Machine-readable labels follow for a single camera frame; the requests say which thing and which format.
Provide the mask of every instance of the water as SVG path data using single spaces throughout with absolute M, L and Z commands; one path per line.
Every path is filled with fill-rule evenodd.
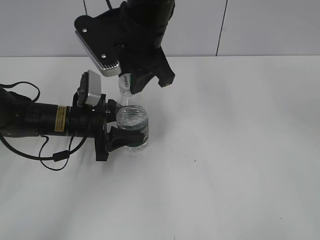
M 130 152 L 139 152 L 146 148 L 149 138 L 149 119 L 144 108 L 136 105 L 121 107 L 116 115 L 116 123 L 120 129 L 140 131 L 145 136 L 141 143 L 125 146 L 125 149 Z

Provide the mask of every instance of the robotic arm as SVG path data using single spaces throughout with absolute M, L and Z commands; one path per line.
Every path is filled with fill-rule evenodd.
M 97 17 L 78 17 L 76 35 L 88 55 L 105 77 L 131 74 L 131 92 L 141 92 L 157 77 L 161 87 L 172 84 L 175 74 L 161 48 L 163 36 L 175 8 L 175 0 L 127 0 L 119 8 Z M 61 161 L 76 152 L 87 138 L 95 139 L 97 161 L 106 161 L 109 152 L 135 143 L 144 135 L 139 131 L 122 130 L 107 124 L 116 121 L 117 103 L 101 93 L 100 76 L 89 70 L 82 74 L 80 87 L 73 96 L 72 106 L 36 103 L 35 99 L 6 91 L 17 84 L 0 84 L 0 141 L 12 152 L 32 160 Z M 37 136 L 82 137 L 73 150 L 37 157 L 12 147 L 5 137 Z
M 175 74 L 161 43 L 174 8 L 175 0 L 127 0 L 95 18 L 78 17 L 76 35 L 103 76 L 131 74 L 133 94 L 154 76 L 165 87 Z

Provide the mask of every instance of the bottle cap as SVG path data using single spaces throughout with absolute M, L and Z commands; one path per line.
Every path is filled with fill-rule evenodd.
M 131 83 L 131 74 L 130 73 L 123 74 L 119 78 L 120 92 L 122 92 L 123 94 L 131 94 L 130 83 Z

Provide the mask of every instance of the bottle label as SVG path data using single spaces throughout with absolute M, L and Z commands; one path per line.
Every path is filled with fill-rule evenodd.
M 119 88 L 120 88 L 121 92 L 131 93 L 130 92 L 130 84 L 131 84 L 131 74 L 130 73 L 123 74 L 119 78 Z
M 128 147 L 139 147 L 140 145 L 142 145 L 146 141 L 148 141 L 148 138 L 149 138 L 149 121 L 146 123 L 146 125 L 143 128 L 139 129 L 138 131 L 140 131 L 140 133 L 142 133 L 144 135 L 143 141 L 139 142 L 139 143 L 130 144 L 130 145 L 128 145 Z

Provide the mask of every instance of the white table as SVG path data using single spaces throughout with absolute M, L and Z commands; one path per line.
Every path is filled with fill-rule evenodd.
M 1 240 L 320 239 L 320 56 L 169 62 L 174 84 L 142 93 L 143 152 L 95 162 L 88 140 L 52 172 L 0 144 Z M 39 102 L 70 105 L 88 69 L 85 57 L 0 58 L 0 82 L 30 81 Z M 103 79 L 108 98 L 117 84 Z M 33 155 L 44 141 L 8 140 Z M 68 142 L 52 137 L 43 155 Z

